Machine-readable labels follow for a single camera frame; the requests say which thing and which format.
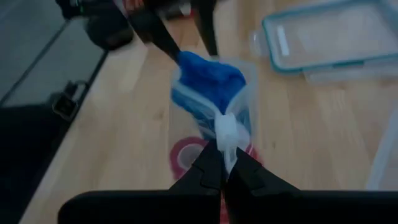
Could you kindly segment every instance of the black cable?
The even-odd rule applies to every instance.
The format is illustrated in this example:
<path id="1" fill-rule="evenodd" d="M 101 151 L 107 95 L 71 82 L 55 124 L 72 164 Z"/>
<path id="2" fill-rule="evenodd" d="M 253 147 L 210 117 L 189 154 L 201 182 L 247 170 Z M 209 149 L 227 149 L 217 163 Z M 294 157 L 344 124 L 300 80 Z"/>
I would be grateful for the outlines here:
<path id="1" fill-rule="evenodd" d="M 36 64 L 43 58 L 43 56 L 49 51 L 50 47 L 54 44 L 54 42 L 59 38 L 61 33 L 67 28 L 69 21 L 66 21 L 61 28 L 54 34 L 54 36 L 50 39 L 50 41 L 44 46 L 44 48 L 40 51 L 40 53 L 36 56 L 33 62 L 27 67 L 21 77 L 16 81 L 10 90 L 1 98 L 0 107 L 5 104 L 5 102 L 10 98 L 10 96 L 15 92 L 15 90 L 19 87 L 19 85 L 27 78 L 28 74 L 33 70 Z"/>

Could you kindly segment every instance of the teal container lid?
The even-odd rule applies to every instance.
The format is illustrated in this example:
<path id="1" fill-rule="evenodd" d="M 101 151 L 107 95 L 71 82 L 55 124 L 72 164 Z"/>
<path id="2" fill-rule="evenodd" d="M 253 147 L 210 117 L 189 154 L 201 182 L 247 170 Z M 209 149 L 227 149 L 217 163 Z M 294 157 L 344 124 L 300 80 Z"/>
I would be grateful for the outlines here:
<path id="1" fill-rule="evenodd" d="M 398 59 L 398 1 L 336 0 L 267 16 L 273 67 L 285 75 Z"/>

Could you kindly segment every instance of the blue cloth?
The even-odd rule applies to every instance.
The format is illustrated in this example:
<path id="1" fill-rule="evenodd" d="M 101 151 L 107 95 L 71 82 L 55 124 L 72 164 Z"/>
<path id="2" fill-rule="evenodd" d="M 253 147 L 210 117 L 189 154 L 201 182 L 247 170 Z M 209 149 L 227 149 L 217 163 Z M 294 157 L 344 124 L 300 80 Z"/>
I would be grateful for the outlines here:
<path id="1" fill-rule="evenodd" d="M 191 52 L 178 56 L 180 82 L 213 102 L 222 114 L 231 99 L 246 84 L 239 69 L 219 62 L 209 62 Z"/>

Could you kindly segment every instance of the plastic food container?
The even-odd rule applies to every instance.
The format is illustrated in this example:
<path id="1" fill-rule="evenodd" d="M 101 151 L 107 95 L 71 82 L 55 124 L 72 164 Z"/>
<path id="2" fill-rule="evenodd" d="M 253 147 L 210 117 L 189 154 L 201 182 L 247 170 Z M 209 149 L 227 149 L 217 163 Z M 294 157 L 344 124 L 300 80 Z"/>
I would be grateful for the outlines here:
<path id="1" fill-rule="evenodd" d="M 339 0 L 267 16 L 253 49 L 310 83 L 398 76 L 398 1 Z"/>
<path id="2" fill-rule="evenodd" d="M 373 161 L 367 190 L 398 190 L 398 109 L 393 112 Z"/>

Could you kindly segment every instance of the wooden table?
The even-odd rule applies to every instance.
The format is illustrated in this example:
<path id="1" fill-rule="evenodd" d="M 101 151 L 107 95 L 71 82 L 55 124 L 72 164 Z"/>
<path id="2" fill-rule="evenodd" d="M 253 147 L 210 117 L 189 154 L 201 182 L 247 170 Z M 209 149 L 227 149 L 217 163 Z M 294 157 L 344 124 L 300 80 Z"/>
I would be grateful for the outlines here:
<path id="1" fill-rule="evenodd" d="M 398 82 L 311 86 L 284 78 L 251 56 L 249 35 L 261 19 L 304 1 L 228 0 L 215 12 L 222 57 L 259 70 L 257 149 L 264 165 L 301 189 L 364 189 Z M 190 20 L 168 24 L 183 50 L 205 55 Z M 167 189 L 170 76 L 177 66 L 136 40 L 106 59 L 21 223 L 56 223 L 76 194 L 105 189 Z"/>

